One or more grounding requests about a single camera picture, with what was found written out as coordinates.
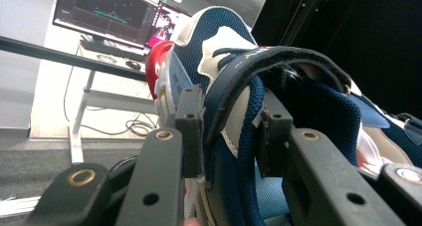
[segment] black strap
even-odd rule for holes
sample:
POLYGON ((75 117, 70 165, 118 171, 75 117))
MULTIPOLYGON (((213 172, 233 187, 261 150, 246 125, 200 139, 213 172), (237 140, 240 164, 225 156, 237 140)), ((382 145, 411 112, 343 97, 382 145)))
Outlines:
POLYGON ((330 87, 346 93, 350 86, 350 77, 327 56, 316 51, 293 47, 260 47, 244 53, 230 63, 218 76, 205 97, 204 139, 205 147, 212 141, 226 124, 230 111, 258 73, 271 68, 283 68, 289 64, 314 66, 331 79, 330 87))

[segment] metal rod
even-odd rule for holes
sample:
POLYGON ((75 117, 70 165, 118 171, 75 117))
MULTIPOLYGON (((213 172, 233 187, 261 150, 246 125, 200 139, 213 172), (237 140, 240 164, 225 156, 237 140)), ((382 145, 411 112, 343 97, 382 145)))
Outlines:
POLYGON ((49 60, 61 64, 72 65, 75 67, 99 71, 106 74, 112 74, 124 78, 146 81, 145 73, 132 69, 122 68, 116 65, 103 63, 87 58, 75 56, 57 50, 52 50, 38 45, 9 39, 0 36, 0 50, 10 53, 25 55, 38 59, 49 60))

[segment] computer screen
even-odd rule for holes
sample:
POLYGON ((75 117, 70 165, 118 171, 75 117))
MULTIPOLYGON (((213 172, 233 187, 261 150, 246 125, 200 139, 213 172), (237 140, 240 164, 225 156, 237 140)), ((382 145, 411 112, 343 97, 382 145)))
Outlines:
POLYGON ((175 40, 189 19, 181 10, 159 3, 146 46, 152 48, 164 40, 175 40))
POLYGON ((53 24, 143 48, 156 10, 148 0, 57 0, 53 24))

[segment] red component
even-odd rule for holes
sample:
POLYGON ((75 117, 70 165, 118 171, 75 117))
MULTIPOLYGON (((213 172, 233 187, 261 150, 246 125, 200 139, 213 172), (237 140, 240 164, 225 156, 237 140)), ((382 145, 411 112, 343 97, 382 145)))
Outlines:
POLYGON ((148 82, 149 91, 154 100, 157 99, 154 88, 155 81, 158 79, 158 70, 161 64, 165 62, 167 52, 171 49, 171 46, 173 46, 172 41, 163 41, 155 45, 145 60, 146 81, 148 82))

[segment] wall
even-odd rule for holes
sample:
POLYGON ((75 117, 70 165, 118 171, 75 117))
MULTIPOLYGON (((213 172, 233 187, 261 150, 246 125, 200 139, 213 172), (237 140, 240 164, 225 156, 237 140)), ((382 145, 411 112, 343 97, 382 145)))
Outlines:
POLYGON ((182 0, 181 3, 167 0, 166 2, 172 7, 179 8, 186 11, 189 15, 194 15, 196 12, 205 9, 206 7, 212 6, 207 0, 182 0))
MULTIPOLYGON (((53 1, 0 0, 0 36, 44 45, 53 1)), ((26 135, 39 66, 38 59, 0 51, 0 137, 26 135)))

